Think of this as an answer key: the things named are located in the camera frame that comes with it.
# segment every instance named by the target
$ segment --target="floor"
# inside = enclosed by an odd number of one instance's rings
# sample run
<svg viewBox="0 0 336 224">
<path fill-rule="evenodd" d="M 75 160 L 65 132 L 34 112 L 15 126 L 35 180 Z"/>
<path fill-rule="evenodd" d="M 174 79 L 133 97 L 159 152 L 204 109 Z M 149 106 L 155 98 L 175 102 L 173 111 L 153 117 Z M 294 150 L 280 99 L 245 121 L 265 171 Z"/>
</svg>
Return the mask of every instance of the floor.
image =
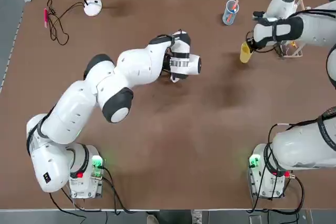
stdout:
<svg viewBox="0 0 336 224">
<path fill-rule="evenodd" d="M 15 37 L 16 29 L 19 24 L 19 20 L 24 7 L 24 0 L 0 0 L 0 13 L 2 18 L 0 19 L 0 76 L 2 77 L 7 64 L 8 57 L 10 55 L 11 48 L 13 46 L 13 39 Z M 84 214 L 87 219 L 83 224 L 96 223 L 103 224 L 106 221 L 105 213 L 90 213 Z M 110 224 L 133 224 L 133 223 L 146 223 L 145 212 L 138 212 L 133 215 L 126 215 L 122 213 L 120 216 L 114 216 L 112 213 L 108 214 L 108 222 Z M 244 210 L 230 210 L 230 211 L 204 211 L 202 224 L 248 224 L 258 223 L 250 222 L 249 214 Z M 162 211 L 158 214 L 158 218 L 161 224 L 189 224 L 191 223 L 190 211 Z M 303 210 L 300 212 L 300 220 L 298 223 L 323 223 L 334 224 L 336 219 L 336 210 Z M 0 223 L 1 224 L 42 224 L 46 220 L 50 224 L 65 223 L 72 224 L 83 220 L 79 217 L 69 216 L 60 211 L 0 211 Z M 261 214 L 262 223 L 267 223 L 266 214 Z M 272 213 L 269 219 L 269 223 L 281 223 L 294 220 L 293 216 L 284 217 L 275 213 Z"/>
<path fill-rule="evenodd" d="M 106 214 L 104 212 L 99 213 L 79 213 L 87 217 L 82 224 L 104 224 L 106 221 Z M 195 224 L 192 221 L 190 210 L 186 211 L 162 211 L 156 213 L 160 224 Z M 202 224 L 280 224 L 282 222 L 290 222 L 295 220 L 294 216 L 282 216 L 272 213 L 269 217 L 269 223 L 267 223 L 267 215 L 261 214 L 262 222 L 250 222 L 250 215 L 246 211 L 242 210 L 230 210 L 230 211 L 204 211 L 202 212 Z M 112 213 L 108 213 L 107 224 L 145 224 L 146 212 L 137 212 L 135 214 L 124 214 L 115 216 Z M 302 210 L 300 212 L 300 219 L 298 224 L 334 224 L 336 218 L 335 210 L 312 210 L 306 212 Z M 0 212 L 1 224 L 43 224 L 48 220 L 49 224 L 80 224 L 83 218 L 70 216 L 60 211 L 20 211 L 20 212 Z"/>
</svg>

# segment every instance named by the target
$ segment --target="red marker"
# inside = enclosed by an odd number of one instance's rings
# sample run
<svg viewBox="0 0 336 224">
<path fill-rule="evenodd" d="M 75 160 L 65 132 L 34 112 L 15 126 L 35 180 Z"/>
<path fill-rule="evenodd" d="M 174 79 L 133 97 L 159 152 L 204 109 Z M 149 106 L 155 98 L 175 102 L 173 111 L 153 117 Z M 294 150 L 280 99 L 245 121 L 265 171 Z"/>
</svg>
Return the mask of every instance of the red marker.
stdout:
<svg viewBox="0 0 336 224">
<path fill-rule="evenodd" d="M 44 8 L 44 27 L 48 28 L 48 11 Z"/>
</svg>

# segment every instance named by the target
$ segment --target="green indicator light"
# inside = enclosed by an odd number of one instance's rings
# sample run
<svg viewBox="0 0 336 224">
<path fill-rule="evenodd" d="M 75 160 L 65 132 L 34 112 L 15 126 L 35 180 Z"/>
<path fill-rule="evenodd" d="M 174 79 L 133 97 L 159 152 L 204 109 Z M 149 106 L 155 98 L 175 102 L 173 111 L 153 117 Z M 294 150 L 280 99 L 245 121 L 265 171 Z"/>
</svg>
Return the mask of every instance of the green indicator light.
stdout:
<svg viewBox="0 0 336 224">
<path fill-rule="evenodd" d="M 258 161 L 260 160 L 260 155 L 259 154 L 253 154 L 250 158 L 249 158 L 249 166 L 251 168 L 255 168 L 258 167 Z"/>
<path fill-rule="evenodd" d="M 95 179 L 103 178 L 103 159 L 99 155 L 92 156 L 92 173 L 91 177 Z"/>
</svg>

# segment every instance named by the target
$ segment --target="table surface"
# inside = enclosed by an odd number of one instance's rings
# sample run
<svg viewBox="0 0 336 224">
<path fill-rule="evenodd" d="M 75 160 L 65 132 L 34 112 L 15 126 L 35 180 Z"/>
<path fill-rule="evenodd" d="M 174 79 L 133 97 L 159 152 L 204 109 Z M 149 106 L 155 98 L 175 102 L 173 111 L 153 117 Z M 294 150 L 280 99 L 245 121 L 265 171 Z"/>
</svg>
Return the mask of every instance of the table surface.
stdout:
<svg viewBox="0 0 336 224">
<path fill-rule="evenodd" d="M 54 8 L 61 13 L 77 1 L 53 0 Z M 270 0 L 239 0 L 232 26 L 222 23 L 226 1 L 102 0 L 97 17 L 79 7 L 62 18 L 70 36 L 65 46 L 44 28 L 47 0 L 27 4 L 0 94 L 0 209 L 54 208 L 26 151 L 27 121 L 49 111 L 95 54 L 116 60 L 180 28 L 192 39 L 191 52 L 202 57 L 201 75 L 175 84 L 163 75 L 136 87 L 132 110 L 119 124 L 107 123 L 95 109 L 78 142 L 106 158 L 127 208 L 251 208 L 246 171 L 254 147 L 267 141 L 274 123 L 316 118 L 334 106 L 336 92 L 325 70 L 328 48 L 306 46 L 300 59 L 255 54 L 240 63 L 240 45 L 254 26 L 251 14 Z M 326 2 L 304 0 L 312 7 Z M 334 169 L 296 174 L 306 189 L 305 208 L 336 208 Z M 300 190 L 291 184 L 284 199 L 261 200 L 260 207 L 296 208 Z M 61 192 L 54 194 L 61 207 L 72 207 Z M 102 199 L 84 206 L 112 209 L 111 195 L 105 186 Z"/>
</svg>

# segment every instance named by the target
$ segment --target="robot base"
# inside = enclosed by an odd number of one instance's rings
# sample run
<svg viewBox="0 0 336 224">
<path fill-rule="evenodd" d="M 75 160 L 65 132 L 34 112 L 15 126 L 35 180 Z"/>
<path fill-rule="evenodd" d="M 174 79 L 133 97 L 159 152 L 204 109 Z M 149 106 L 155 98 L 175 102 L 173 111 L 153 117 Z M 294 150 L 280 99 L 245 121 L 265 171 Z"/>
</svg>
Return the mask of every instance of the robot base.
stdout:
<svg viewBox="0 0 336 224">
<path fill-rule="evenodd" d="M 282 196 L 285 184 L 285 177 L 284 176 L 278 177 L 274 189 L 274 183 L 276 177 L 275 175 L 270 173 L 267 168 L 265 169 L 262 184 L 260 184 L 262 173 L 265 168 L 265 159 L 264 159 L 265 147 L 266 144 L 257 145 L 257 147 L 254 149 L 252 153 L 252 156 L 249 158 L 248 162 L 247 179 L 253 203 L 257 199 L 259 188 L 260 188 L 259 198 L 271 198 L 273 190 L 274 190 L 273 198 L 279 198 Z"/>
<path fill-rule="evenodd" d="M 73 199 L 96 198 L 102 196 L 103 181 L 93 178 L 92 157 L 99 155 L 97 149 L 92 145 L 86 145 L 89 151 L 89 164 L 83 173 L 82 178 L 69 177 L 70 192 Z"/>
</svg>

